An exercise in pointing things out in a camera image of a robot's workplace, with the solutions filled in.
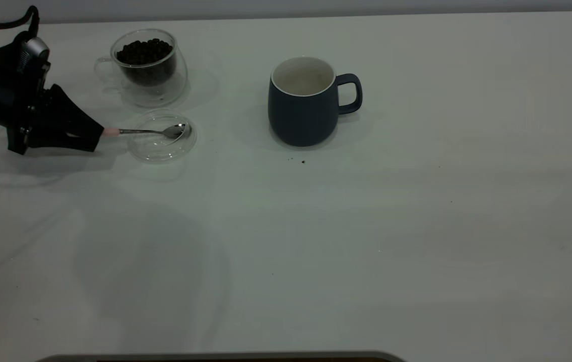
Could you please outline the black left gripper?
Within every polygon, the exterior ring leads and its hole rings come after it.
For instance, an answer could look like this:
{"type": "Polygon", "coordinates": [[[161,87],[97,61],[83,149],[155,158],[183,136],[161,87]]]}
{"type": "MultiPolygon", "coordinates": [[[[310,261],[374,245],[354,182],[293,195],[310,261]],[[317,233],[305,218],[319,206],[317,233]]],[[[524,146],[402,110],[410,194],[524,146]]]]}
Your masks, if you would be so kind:
{"type": "Polygon", "coordinates": [[[54,84],[45,90],[47,75],[11,75],[8,150],[25,154],[28,148],[56,147],[93,153],[104,128],[54,84]],[[51,134],[48,121],[65,134],[51,134]]]}

